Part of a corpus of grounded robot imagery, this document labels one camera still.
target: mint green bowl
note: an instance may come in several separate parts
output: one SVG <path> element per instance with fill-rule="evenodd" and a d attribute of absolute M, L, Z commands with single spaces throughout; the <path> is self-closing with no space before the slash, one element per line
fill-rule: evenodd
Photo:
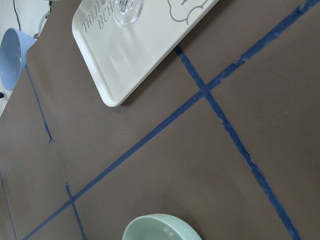
<path fill-rule="evenodd" d="M 185 221 L 168 214 L 137 217 L 126 227 L 122 240 L 201 240 Z"/>

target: bowl rim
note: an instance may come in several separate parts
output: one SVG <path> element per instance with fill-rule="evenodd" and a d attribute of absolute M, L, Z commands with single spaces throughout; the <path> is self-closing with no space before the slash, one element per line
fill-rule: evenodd
<path fill-rule="evenodd" d="M 133 219 L 125 228 L 124 232 L 123 232 L 123 236 L 122 236 L 122 240 L 125 240 L 125 236 L 126 236 L 126 233 L 128 232 L 128 230 L 130 229 L 130 227 L 132 226 L 133 223 L 139 221 L 139 220 L 142 220 L 142 219 L 152 219 L 152 220 L 155 220 L 157 222 L 160 222 L 164 225 L 166 225 L 167 227 L 169 227 L 170 229 L 172 229 L 179 237 L 181 240 L 185 240 L 185 236 L 183 236 L 183 234 L 181 233 L 181 231 L 173 228 L 170 223 L 168 223 L 167 221 L 165 221 L 164 219 L 161 219 L 159 218 L 160 216 L 163 216 L 163 217 L 167 217 L 167 218 L 171 218 L 171 219 L 174 219 L 174 220 L 177 220 L 178 222 L 180 222 L 181 224 L 185 225 L 188 230 L 190 232 L 192 232 L 193 234 L 195 234 L 195 237 L 198 237 L 198 240 L 201 240 L 201 237 L 199 236 L 199 234 L 193 229 L 193 227 L 191 227 L 188 223 L 186 223 L 185 221 L 183 221 L 182 219 L 176 217 L 176 216 L 173 216 L 173 215 L 170 215 L 170 214 L 165 214 L 165 213 L 154 213 L 154 214 L 148 214 L 148 215 L 143 215 L 143 216 L 138 216 L 136 217 L 135 219 Z"/>

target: white tray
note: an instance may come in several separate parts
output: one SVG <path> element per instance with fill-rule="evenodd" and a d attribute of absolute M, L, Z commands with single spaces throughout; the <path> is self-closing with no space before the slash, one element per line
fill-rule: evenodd
<path fill-rule="evenodd" d="M 144 0 L 138 20 L 120 27 L 112 0 L 82 0 L 72 33 L 103 102 L 120 105 L 217 2 Z"/>

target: wine glass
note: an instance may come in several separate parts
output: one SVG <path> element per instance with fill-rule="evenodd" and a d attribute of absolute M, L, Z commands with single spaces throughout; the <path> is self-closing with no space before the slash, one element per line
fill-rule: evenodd
<path fill-rule="evenodd" d="M 121 27 L 133 24 L 141 14 L 144 0 L 113 0 L 116 8 L 113 9 L 115 21 Z"/>

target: gray drawing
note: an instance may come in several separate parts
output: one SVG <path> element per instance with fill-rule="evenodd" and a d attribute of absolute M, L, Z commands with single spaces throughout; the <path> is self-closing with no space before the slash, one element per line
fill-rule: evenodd
<path fill-rule="evenodd" d="M 189 16 L 195 9 L 203 9 L 208 0 L 167 0 L 171 18 L 189 24 Z"/>

